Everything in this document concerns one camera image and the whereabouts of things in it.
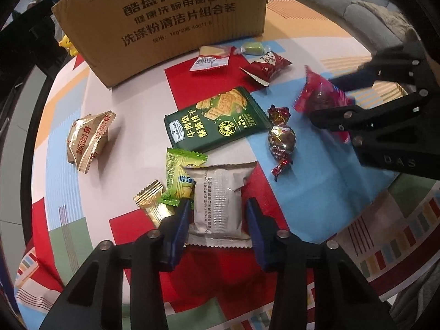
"white snack bag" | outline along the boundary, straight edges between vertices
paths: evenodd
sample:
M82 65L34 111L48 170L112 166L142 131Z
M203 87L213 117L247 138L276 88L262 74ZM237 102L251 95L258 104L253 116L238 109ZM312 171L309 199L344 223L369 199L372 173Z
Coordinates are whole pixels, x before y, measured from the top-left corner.
M242 231L241 188L257 162L184 167L195 181L194 223L188 243L208 247L252 247Z
M229 64L230 46L202 46L190 72L207 71Z

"pink snack bag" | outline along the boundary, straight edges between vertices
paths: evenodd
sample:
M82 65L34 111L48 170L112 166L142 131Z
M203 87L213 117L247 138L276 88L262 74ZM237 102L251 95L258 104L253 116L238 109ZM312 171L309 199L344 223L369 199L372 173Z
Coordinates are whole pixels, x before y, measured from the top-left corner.
M308 65L305 66L305 74L306 82L304 88L293 105L297 112L308 115L314 110L354 104L353 99L348 98L343 91L335 87L327 79L314 73ZM348 131L335 131L333 134L344 143L350 141Z

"floor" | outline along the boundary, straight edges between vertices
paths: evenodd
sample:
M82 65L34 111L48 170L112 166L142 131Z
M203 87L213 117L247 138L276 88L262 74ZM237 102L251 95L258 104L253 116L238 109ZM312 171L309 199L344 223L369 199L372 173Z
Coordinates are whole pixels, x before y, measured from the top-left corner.
M30 119L46 80L35 67L18 98L0 160L0 242L12 280L25 250L21 223L21 165Z

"gold wrapped candy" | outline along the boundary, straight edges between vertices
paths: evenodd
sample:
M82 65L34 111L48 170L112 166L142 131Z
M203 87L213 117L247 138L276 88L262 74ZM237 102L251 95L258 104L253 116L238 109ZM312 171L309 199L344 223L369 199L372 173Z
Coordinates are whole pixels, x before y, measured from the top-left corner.
M159 227L165 217L174 215L174 207L160 203L164 186L154 180L140 191L133 200L139 208L143 208L156 227Z
M73 122L67 136L67 161L78 171L87 174L90 162L97 157L108 141L108 127L115 119L112 111L87 115Z

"table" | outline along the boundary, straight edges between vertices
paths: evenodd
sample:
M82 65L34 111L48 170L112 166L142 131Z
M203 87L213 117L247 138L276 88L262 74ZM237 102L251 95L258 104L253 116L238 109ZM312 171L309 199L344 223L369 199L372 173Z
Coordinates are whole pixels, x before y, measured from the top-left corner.
M243 56L231 57L228 70L218 70L215 79L196 78L188 72L196 52L147 70L113 90L107 90L79 57L60 71L35 145L34 239L15 282L18 305L30 329L38 328L63 284L100 241L122 244L153 228L144 211L136 209L133 197L152 180L165 181L170 144L164 115L237 85L251 91L263 109L272 103L289 106L290 125L298 136L293 168L277 183L270 174L274 160L265 133L208 153L209 164L259 161L243 189L244 199L257 197L264 213L304 240L336 239L382 297L402 289L438 259L433 239L440 231L439 184L402 175L386 190L395 174L361 167L351 146L313 129L292 110L304 84L305 64L330 77L369 60L368 51L333 22L294 0L269 0L265 33L257 40L293 63L268 88L239 71L248 63ZM373 107L401 92L393 83L377 83L353 96L361 106ZM73 120L107 110L117 114L109 143L87 175L78 173L65 159L67 132ZM125 328L129 277L127 271ZM251 250L188 247L176 270L161 274L169 327L264 329L275 282L274 274L259 270ZM308 283L313 327L312 273Z

